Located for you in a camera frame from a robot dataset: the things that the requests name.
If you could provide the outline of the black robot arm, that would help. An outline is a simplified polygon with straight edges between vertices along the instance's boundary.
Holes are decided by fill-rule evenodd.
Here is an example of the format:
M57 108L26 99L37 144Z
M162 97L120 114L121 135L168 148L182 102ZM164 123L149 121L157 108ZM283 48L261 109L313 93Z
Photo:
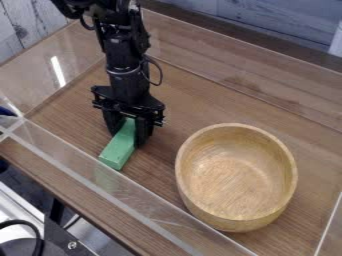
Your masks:
M153 128L162 125L165 105L150 94L158 81L149 78L154 61L138 0L50 0L58 12L96 34L105 55L109 84L90 87L92 105L102 112L108 131L114 134L126 119L133 120L133 143L142 146Z

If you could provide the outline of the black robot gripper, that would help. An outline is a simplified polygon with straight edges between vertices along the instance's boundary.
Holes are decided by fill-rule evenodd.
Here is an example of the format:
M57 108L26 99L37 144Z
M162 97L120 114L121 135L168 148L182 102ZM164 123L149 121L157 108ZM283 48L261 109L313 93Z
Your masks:
M110 67L105 65L109 85L90 88L93 107L102 111L110 135L120 130L125 117L134 120L134 145L141 147L153 132L153 125L162 125L164 104L149 93L149 65Z

